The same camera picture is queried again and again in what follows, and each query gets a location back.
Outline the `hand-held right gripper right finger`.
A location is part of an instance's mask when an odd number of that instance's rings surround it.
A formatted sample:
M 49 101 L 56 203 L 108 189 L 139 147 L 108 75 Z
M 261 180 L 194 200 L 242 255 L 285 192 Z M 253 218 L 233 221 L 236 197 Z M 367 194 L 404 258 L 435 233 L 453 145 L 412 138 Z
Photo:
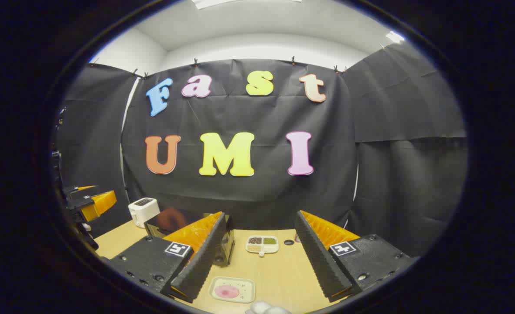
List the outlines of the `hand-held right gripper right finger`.
M 295 230 L 329 301 L 360 294 L 412 266 L 412 258 L 377 234 L 359 236 L 305 211 Z

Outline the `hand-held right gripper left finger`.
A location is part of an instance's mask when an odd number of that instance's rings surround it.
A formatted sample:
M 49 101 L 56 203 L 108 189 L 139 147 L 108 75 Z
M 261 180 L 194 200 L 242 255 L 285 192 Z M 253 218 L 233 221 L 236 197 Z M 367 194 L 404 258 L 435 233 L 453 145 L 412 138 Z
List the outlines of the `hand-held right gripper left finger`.
M 205 215 L 172 231 L 164 213 L 102 235 L 102 259 L 144 292 L 193 302 L 199 295 L 227 234 L 227 215 Z

